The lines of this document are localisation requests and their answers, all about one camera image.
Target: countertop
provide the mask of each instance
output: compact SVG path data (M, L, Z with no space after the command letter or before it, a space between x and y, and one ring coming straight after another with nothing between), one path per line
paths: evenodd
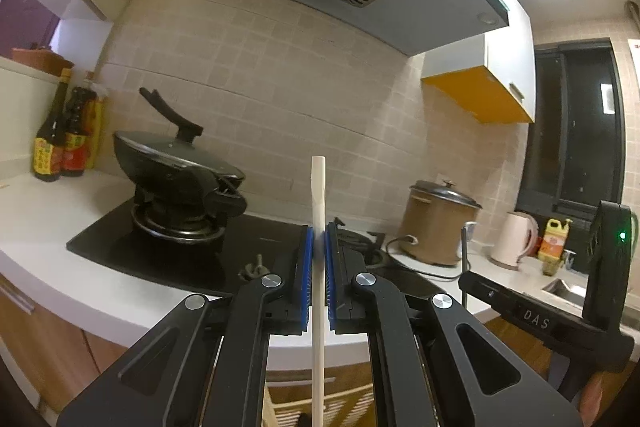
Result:
M66 321L108 341L131 346L189 294L117 272L66 250L69 239L132 197L134 188L128 180L87 171L81 178L61 178L47 184L31 174L22 174L0 182L0 187L0 273ZM410 267L444 275L456 275L460 270L428 266L405 256L397 259ZM543 276L535 266L510 271L480 255L471 255L470 262L475 272L489 279L580 314L579 307L542 291L552 278ZM579 275L564 271L556 277L575 277L585 284ZM456 281L432 281L453 298L461 299ZM481 322L497 317L488 304L473 297L468 299L468 309ZM369 360L365 334L336 335L328 324L326 331L327 367ZM629 328L625 331L636 340L632 359L637 360L640 333ZM310 331L302 336L271 336L269 370L309 367Z

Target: sink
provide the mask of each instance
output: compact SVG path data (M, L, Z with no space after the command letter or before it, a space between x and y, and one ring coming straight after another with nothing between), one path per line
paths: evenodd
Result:
M555 279L542 290L580 307L583 306L584 298L587 295L587 288L568 283L562 279ZM622 318L620 318L620 324L640 331L640 310L625 306L622 311Z
M542 288L542 291L558 296L565 301L569 301L578 306L584 304L584 298L587 295L587 288L576 284L567 283L562 279L555 279L553 282Z

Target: yellow detergent bottle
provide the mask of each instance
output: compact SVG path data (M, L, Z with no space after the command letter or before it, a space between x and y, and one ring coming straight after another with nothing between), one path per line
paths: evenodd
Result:
M558 261L562 257L564 242L569 235L569 223L571 219L564 220L564 227L557 219L549 219L546 222L545 237L538 250L540 261Z

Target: white stick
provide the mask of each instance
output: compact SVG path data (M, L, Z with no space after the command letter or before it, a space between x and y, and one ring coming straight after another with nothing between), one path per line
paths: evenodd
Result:
M311 285L311 425L322 427L324 409L324 156L311 158L311 210L314 227Z

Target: silver screw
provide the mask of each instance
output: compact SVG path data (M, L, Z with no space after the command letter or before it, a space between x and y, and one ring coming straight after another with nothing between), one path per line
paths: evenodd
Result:
M280 286L281 283L282 279L275 273L270 273L262 277L262 286L266 286L267 288L275 288L276 286Z
M431 300L433 301L433 305L436 306L436 308L440 308L443 310L451 308L451 305L453 304L453 299L446 293L437 293L431 298Z
M187 306L187 309L199 310L204 306L204 297L202 295L189 295L184 305Z
M376 281L376 276L372 273L362 272L356 275L356 283L360 286L371 286Z

